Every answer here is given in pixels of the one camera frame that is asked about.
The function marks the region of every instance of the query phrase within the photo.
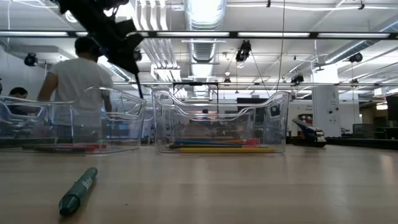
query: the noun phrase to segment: white wall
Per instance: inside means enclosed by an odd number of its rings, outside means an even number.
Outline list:
[[[45,78],[45,70],[26,66],[23,60],[6,53],[0,47],[0,78],[3,96],[8,96],[15,87],[23,87],[28,91],[27,99],[36,100]]]

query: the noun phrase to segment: white pillar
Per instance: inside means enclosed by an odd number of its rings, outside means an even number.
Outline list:
[[[323,67],[313,74],[315,83],[338,83],[336,65]],[[325,133],[325,137],[341,137],[339,93],[337,86],[312,88],[313,125]]]

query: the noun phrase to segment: dark hair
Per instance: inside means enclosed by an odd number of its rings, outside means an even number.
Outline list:
[[[91,37],[79,37],[75,41],[76,54],[85,52],[93,54],[95,49],[100,50],[97,43]]]
[[[25,90],[22,87],[15,87],[10,91],[10,95],[15,95],[15,94],[20,94],[20,95],[27,95],[27,90]]]

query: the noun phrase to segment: green marker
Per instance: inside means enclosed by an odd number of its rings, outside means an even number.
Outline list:
[[[88,189],[97,176],[98,170],[95,167],[87,169],[87,171],[73,184],[72,188],[62,197],[59,207],[62,216],[69,216],[77,211],[84,201]]]

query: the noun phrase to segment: wooden table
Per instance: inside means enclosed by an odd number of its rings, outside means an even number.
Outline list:
[[[289,146],[285,155],[140,151],[0,153],[1,223],[397,223],[398,152]],[[74,217],[58,201],[86,168],[98,181]]]

